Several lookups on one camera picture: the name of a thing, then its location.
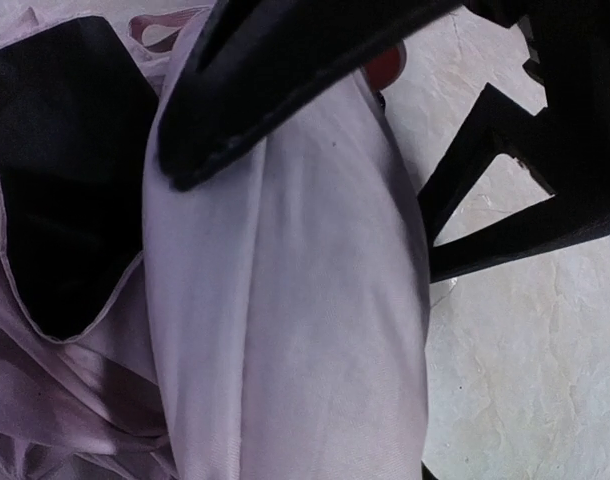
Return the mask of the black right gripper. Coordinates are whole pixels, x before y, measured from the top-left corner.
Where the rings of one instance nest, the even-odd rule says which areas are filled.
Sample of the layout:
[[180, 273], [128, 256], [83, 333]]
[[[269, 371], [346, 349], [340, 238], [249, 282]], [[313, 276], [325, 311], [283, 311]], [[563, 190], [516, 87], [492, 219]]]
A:
[[[610, 120], [610, 1], [465, 1], [524, 35], [532, 79], [567, 120]], [[422, 187], [433, 282], [610, 235], [610, 153], [487, 84]]]

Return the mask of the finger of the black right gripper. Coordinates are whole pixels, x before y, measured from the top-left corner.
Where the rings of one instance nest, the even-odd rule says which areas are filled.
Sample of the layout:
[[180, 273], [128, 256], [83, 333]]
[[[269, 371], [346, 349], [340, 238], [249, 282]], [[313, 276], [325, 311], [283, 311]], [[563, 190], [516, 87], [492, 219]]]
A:
[[456, 1], [219, 1], [158, 129], [160, 169], [188, 191], [245, 155], [345, 75]]

